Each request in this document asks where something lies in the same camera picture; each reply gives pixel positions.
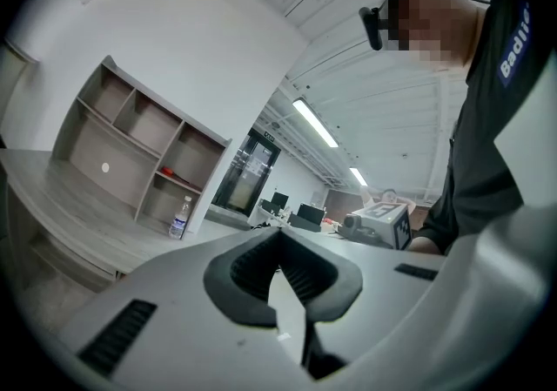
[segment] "black vent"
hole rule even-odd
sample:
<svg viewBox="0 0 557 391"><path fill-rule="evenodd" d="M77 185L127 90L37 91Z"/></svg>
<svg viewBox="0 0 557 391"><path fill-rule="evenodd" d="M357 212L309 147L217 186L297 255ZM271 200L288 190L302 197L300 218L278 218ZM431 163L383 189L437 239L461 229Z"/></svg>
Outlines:
<svg viewBox="0 0 557 391"><path fill-rule="evenodd" d="M279 265L277 235L239 256L231 266L232 280L244 292L267 302L272 277Z"/></svg>
<svg viewBox="0 0 557 391"><path fill-rule="evenodd" d="M81 352L79 358L100 374L109 375L138 337L157 306L134 300Z"/></svg>
<svg viewBox="0 0 557 391"><path fill-rule="evenodd" d="M331 287L339 276L333 263L308 248L286 239L280 257L280 267L296 296L305 306L308 301Z"/></svg>
<svg viewBox="0 0 557 391"><path fill-rule="evenodd" d="M423 280L433 281L437 276L436 270L426 269L424 267L410 266L409 264L398 264L394 270L406 275L415 276Z"/></svg>

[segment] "man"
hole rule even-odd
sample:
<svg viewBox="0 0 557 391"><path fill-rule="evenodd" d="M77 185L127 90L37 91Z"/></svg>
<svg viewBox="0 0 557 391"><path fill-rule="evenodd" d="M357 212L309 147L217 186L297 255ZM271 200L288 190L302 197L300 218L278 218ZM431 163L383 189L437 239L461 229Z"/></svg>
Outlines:
<svg viewBox="0 0 557 391"><path fill-rule="evenodd" d="M381 7L387 49L467 69L468 92L451 138L443 193L409 250L445 253L459 236L478 233L522 205L493 140L547 61L551 45L536 28L540 17L528 0L491 0L487 10L470 0L387 0Z"/></svg>
<svg viewBox="0 0 557 391"><path fill-rule="evenodd" d="M359 189L359 195L362 197L364 202L364 208L372 206L378 202L386 202L387 204L406 204L408 206L408 214L412 214L416 208L416 203L413 200L400 197L392 188L387 188L381 192L371 188L370 186L362 186Z"/></svg>

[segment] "doorway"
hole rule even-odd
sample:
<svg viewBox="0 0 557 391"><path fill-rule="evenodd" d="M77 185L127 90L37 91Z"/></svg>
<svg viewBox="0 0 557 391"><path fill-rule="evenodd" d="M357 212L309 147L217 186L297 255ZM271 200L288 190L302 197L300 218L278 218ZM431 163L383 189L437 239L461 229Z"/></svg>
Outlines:
<svg viewBox="0 0 557 391"><path fill-rule="evenodd" d="M251 130L238 148L212 203L250 216L279 154L277 146Z"/></svg>

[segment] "white device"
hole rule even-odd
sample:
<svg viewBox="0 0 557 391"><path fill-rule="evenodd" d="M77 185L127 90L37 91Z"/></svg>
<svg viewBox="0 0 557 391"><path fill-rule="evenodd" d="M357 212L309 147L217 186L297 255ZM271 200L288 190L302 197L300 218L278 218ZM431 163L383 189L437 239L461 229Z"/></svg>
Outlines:
<svg viewBox="0 0 557 391"><path fill-rule="evenodd" d="M373 229L383 242L395 250L404 250L412 240L406 204L378 202L354 214L360 216L360 227Z"/></svg>

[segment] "black rectangle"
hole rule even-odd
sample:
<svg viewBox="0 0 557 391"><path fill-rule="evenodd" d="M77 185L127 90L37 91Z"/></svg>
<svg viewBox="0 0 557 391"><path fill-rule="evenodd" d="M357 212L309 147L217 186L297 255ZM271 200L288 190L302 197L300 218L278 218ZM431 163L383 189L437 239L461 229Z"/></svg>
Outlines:
<svg viewBox="0 0 557 391"><path fill-rule="evenodd" d="M288 202L288 196L279 192L275 192L272 195L271 202L284 209L286 207L286 202Z"/></svg>
<svg viewBox="0 0 557 391"><path fill-rule="evenodd" d="M410 266L409 264L399 264L394 268L394 270L428 281L435 280L435 277L438 273L436 270L426 269L424 267Z"/></svg>
<svg viewBox="0 0 557 391"><path fill-rule="evenodd" d="M309 220L313 224L317 224L318 226L321 225L321 220L323 220L323 216L325 216L325 212L323 210L319 210L314 206L308 206L306 204L302 204L299 206L298 209L298 216L305 220Z"/></svg>
<svg viewBox="0 0 557 391"><path fill-rule="evenodd" d="M304 230L309 230L310 232L319 233L321 232L321 226L318 226L314 222L310 222L307 219L300 218L299 216L292 213L290 218L288 218L288 224L296 228L302 228Z"/></svg>
<svg viewBox="0 0 557 391"><path fill-rule="evenodd" d="M270 142L274 142L274 141L275 141L275 138L274 138L271 134L269 134L267 131L265 131L265 138L266 138L267 140L269 140Z"/></svg>
<svg viewBox="0 0 557 391"><path fill-rule="evenodd" d="M275 215L279 214L280 212L280 207L277 204L273 204L272 202L269 202L265 199L261 200L261 208Z"/></svg>
<svg viewBox="0 0 557 391"><path fill-rule="evenodd" d="M110 375L157 306L133 300L81 352L79 358L102 375Z"/></svg>

